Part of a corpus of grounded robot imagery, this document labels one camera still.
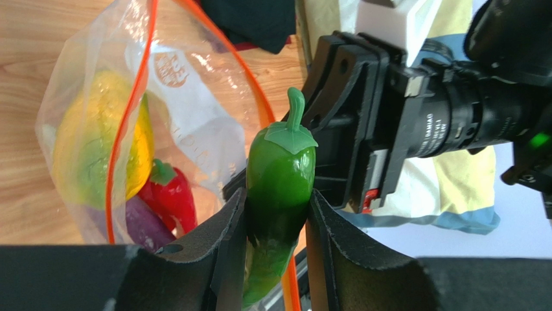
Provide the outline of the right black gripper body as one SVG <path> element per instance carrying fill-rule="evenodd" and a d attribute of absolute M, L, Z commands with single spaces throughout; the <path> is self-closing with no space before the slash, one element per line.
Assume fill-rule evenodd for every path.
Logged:
<path fill-rule="evenodd" d="M 393 134 L 393 193 L 404 161 L 514 141 L 535 121 L 535 88 L 488 75 L 474 62 L 425 58 L 407 67 L 408 130 Z"/>

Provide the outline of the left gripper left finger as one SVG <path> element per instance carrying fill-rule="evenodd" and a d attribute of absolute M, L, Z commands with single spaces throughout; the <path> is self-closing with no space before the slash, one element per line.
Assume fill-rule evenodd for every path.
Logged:
<path fill-rule="evenodd" d="M 2 310 L 240 310 L 246 192 L 150 253 L 137 245 L 3 246 Z"/>

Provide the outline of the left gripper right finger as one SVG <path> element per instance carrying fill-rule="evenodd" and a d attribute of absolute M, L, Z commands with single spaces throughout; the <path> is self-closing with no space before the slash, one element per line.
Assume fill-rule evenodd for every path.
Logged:
<path fill-rule="evenodd" d="M 422 257 L 391 249 L 314 190 L 306 221 L 314 310 L 550 310 L 548 259 Z"/>

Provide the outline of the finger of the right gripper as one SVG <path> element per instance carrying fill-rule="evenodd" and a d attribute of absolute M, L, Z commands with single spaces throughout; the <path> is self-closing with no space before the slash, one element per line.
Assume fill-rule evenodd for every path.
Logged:
<path fill-rule="evenodd" d="M 302 89 L 303 126 L 313 134 L 331 128 L 406 133 L 407 56 L 404 48 L 365 33 L 320 37 Z"/>
<path fill-rule="evenodd" d="M 312 133 L 319 144 L 315 188 L 330 206 L 357 214 L 383 206 L 393 193 L 393 131 L 328 124 Z"/>

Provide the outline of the green chili pepper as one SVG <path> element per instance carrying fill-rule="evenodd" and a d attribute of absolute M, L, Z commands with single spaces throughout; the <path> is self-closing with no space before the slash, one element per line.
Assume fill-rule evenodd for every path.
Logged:
<path fill-rule="evenodd" d="M 301 124 L 303 93 L 289 88 L 288 102 L 287 120 L 259 131 L 249 149 L 243 310 L 279 284 L 306 221 L 314 187 L 317 143 Z"/>

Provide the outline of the purple eggplant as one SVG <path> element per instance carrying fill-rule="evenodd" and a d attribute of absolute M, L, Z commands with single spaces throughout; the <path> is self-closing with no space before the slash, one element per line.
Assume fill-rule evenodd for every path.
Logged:
<path fill-rule="evenodd" d="M 90 207 L 86 207 L 85 211 L 92 223 L 92 231 L 102 237 L 100 243 L 108 243 L 104 211 Z M 133 243 L 141 245 L 151 253 L 176 239 L 156 213 L 138 196 L 126 202 L 125 220 L 125 234 Z"/>

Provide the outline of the red chili pepper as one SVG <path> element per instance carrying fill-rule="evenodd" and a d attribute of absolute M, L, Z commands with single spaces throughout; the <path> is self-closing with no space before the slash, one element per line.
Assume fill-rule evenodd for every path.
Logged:
<path fill-rule="evenodd" d="M 182 171 L 154 159 L 148 181 L 138 196 L 160 217 L 169 231 L 181 237 L 198 225 L 190 183 Z"/>

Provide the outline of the clear orange-zip bag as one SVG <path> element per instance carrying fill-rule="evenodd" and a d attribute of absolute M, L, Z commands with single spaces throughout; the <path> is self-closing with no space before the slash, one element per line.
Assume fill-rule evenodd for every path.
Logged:
<path fill-rule="evenodd" d="M 125 207 L 126 166 L 143 98 L 154 159 L 180 169 L 188 179 L 197 227 L 222 210 L 238 189 L 246 192 L 249 148 L 274 116 L 251 70 L 194 1 L 114 1 L 64 43 L 35 125 L 51 178 L 63 116 L 79 92 L 89 92 L 100 71 L 119 73 L 132 89 L 106 174 L 108 243 L 100 243 L 102 237 L 92 231 L 87 206 L 66 202 L 54 183 L 84 239 L 81 246 L 142 247 L 125 234 Z M 177 240 L 191 231 L 181 237 L 171 232 Z"/>

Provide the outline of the yellow green mango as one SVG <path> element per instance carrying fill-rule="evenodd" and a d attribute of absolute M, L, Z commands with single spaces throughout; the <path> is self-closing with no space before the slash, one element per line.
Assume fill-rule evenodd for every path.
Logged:
<path fill-rule="evenodd" d="M 131 84 L 115 71 L 100 71 L 89 92 L 79 92 L 56 133 L 52 178 L 71 204 L 104 210 L 109 158 Z M 154 160 L 154 136 L 147 99 L 139 115 L 126 166 L 126 198 L 147 182 Z"/>

